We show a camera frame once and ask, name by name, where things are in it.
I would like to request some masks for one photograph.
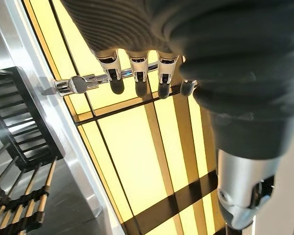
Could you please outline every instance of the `robotic finger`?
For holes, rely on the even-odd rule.
[[[148,51],[126,52],[135,79],[135,91],[138,97],[143,97],[147,93],[147,76],[148,76]]]
[[[173,77],[178,55],[158,51],[158,95],[165,99],[169,96],[170,83]]]
[[[124,83],[121,74],[121,64],[118,50],[113,49],[93,53],[100,62],[103,71],[108,76],[113,93],[122,94],[124,91]]]

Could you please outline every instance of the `metal bracket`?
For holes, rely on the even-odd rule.
[[[158,69],[158,62],[148,65],[148,72]],[[125,69],[121,72],[122,78],[133,76],[132,69]],[[55,81],[55,87],[61,96],[69,94],[82,94],[88,90],[98,88],[100,84],[108,83],[109,78],[106,74],[95,76],[94,74],[87,76],[73,76],[68,80]]]

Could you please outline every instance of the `chrome bar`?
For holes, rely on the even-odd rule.
[[[148,65],[148,72],[155,71],[158,69],[158,62],[154,62]],[[133,72],[131,68],[125,69],[121,71],[122,78],[128,78],[133,76]],[[84,76],[89,83],[87,90],[92,90],[98,88],[100,84],[108,83],[109,79],[106,74],[95,76],[95,75],[87,75]],[[74,92],[69,88],[69,79],[68,80],[60,80],[55,81],[55,87],[58,90],[61,96],[66,96],[69,94],[74,94]]]

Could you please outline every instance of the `yellow light panel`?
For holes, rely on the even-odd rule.
[[[182,210],[180,212],[180,218],[184,235],[198,234],[193,205],[190,205],[186,209]]]
[[[52,54],[52,58],[58,68],[61,79],[69,79],[72,74],[75,74],[75,71],[48,1],[31,0],[30,3]]]
[[[143,106],[99,120],[134,215],[167,197]]]
[[[158,100],[155,103],[162,141],[174,191],[188,185],[180,135],[177,127],[173,98]]]
[[[173,218],[168,219],[166,222],[160,224],[155,229],[146,233],[146,235],[177,235]]]
[[[197,159],[197,167],[199,177],[202,177],[208,174],[207,169],[207,161],[206,161],[206,153],[205,153],[205,145],[203,139],[203,132],[201,126],[201,115],[200,115],[200,107],[196,103],[194,97],[192,95],[189,96],[189,107],[192,121],[192,130],[195,144],[195,152]],[[211,195],[208,194],[202,199],[205,218],[206,218],[206,226],[207,226],[207,234],[213,235],[215,231],[215,222],[212,208]]]
[[[133,215],[122,191],[116,172],[114,171],[98,127],[95,122],[84,124],[82,127],[95,154],[95,158],[98,161],[104,178],[109,186],[112,197],[118,207],[121,217],[123,221],[127,221],[132,218]]]

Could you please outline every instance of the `robotic arm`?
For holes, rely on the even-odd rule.
[[[147,54],[158,51],[159,97],[178,55],[181,93],[210,110],[218,196],[229,226],[243,229],[270,199],[294,130],[294,0],[62,0],[111,89],[124,84],[117,49],[146,94]]]

